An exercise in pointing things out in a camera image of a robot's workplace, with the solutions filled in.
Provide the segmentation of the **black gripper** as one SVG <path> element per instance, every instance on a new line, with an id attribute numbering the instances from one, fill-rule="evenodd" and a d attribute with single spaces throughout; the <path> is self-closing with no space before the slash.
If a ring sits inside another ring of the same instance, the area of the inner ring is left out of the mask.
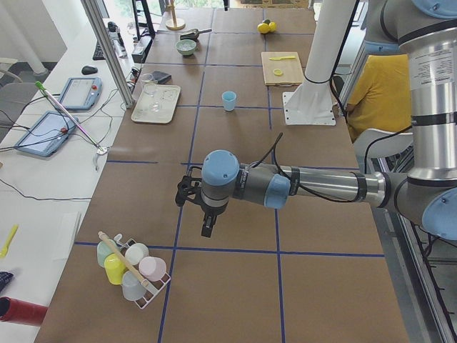
<path id="1" fill-rule="evenodd" d="M 202 178 L 192 177 L 193 170 L 202 170 L 200 166 L 192 165 L 177 185 L 175 203 L 182 207 L 186 201 L 199 205 L 204 212 L 201 236 L 211 238 L 217 216 L 221 214 L 221 207 L 211 207 L 202 198 Z"/>

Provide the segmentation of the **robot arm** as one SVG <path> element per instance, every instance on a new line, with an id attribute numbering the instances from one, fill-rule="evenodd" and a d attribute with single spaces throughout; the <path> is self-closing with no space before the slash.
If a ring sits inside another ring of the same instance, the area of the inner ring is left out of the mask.
<path id="1" fill-rule="evenodd" d="M 203 236 L 211 236 L 229 199 L 279 209 L 301 195 L 367 202 L 432 235 L 456 238 L 456 3 L 370 1 L 366 25 L 368 53 L 408 57 L 413 168 L 361 174 L 264 161 L 242 164 L 231 152 L 216 150 L 204 159 L 199 178 L 183 177 L 175 198 L 178 206 L 191 202 L 202 208 Z"/>
<path id="2" fill-rule="evenodd" d="M 369 55 L 400 54 L 398 34 L 388 17 L 388 1 L 369 1 L 366 15 L 364 49 Z"/>

